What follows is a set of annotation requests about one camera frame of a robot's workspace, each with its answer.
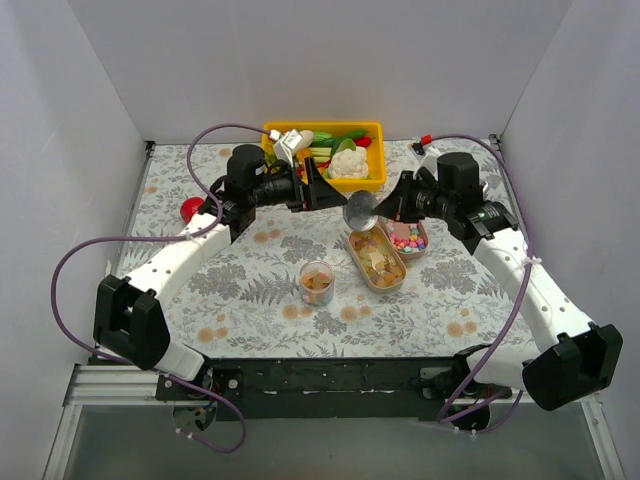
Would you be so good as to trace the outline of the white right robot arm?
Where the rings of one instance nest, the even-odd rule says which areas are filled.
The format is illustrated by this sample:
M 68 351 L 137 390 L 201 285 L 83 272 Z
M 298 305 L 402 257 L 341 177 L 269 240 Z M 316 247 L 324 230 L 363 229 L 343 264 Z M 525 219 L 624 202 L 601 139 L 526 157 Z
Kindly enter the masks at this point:
M 553 411 L 611 384 L 621 333 L 578 308 L 534 255 L 516 217 L 502 203 L 485 199 L 472 155 L 443 154 L 434 172 L 402 171 L 374 213 L 402 223 L 444 221 L 498 281 L 534 338 L 539 354 L 533 359 L 501 351 L 501 337 L 456 354 L 455 396 L 475 397 L 494 384 L 524 390 L 539 407 Z

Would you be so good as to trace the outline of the beige tray of orange candies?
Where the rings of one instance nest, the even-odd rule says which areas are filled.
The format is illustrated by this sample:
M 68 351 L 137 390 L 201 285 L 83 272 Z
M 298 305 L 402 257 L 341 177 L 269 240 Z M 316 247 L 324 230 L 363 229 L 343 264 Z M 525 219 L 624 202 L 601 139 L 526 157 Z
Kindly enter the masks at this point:
M 388 294 L 403 285 L 407 269 L 380 227 L 366 232 L 352 231 L 347 250 L 366 286 L 376 294 Z

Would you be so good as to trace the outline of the clear glass jar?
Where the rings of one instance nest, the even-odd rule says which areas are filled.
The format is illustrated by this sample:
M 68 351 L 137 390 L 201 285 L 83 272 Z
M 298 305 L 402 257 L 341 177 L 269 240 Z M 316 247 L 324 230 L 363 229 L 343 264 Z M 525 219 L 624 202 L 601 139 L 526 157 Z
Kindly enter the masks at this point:
M 299 272 L 302 300 L 311 306 L 326 306 L 334 296 L 335 275 L 329 264 L 315 260 L 305 263 Z

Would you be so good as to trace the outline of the silver metal jar lid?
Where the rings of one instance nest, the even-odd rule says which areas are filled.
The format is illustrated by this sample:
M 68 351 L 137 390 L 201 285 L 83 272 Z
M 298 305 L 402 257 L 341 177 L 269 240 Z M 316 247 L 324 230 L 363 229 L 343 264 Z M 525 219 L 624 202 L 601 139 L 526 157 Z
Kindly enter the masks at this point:
M 374 210 L 378 204 L 376 196 L 369 191 L 353 192 L 343 206 L 343 219 L 347 226 L 356 232 L 371 230 L 377 223 Z

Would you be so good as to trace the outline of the pink tray of colourful candies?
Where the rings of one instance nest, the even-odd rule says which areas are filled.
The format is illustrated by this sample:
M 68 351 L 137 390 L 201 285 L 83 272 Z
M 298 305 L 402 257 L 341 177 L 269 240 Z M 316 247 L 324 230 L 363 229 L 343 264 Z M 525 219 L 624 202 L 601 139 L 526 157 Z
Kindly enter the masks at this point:
M 422 223 L 382 220 L 381 227 L 403 260 L 417 259 L 425 254 L 429 240 Z

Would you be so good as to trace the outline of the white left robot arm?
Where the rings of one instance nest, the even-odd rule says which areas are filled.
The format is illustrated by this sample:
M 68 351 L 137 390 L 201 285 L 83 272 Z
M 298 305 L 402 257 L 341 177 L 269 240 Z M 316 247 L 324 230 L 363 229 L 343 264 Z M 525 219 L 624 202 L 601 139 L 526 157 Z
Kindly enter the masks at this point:
M 216 254 L 231 246 L 253 223 L 260 207 L 284 204 L 292 212 L 341 207 L 345 196 L 306 163 L 300 179 L 287 160 L 265 163 L 264 151 L 251 144 L 233 149 L 226 173 L 207 189 L 208 198 L 180 233 L 142 266 L 122 278 L 107 276 L 98 286 L 93 338 L 141 370 L 178 377 L 178 387 L 193 400 L 213 386 L 203 369 L 205 357 L 172 338 L 163 308 Z

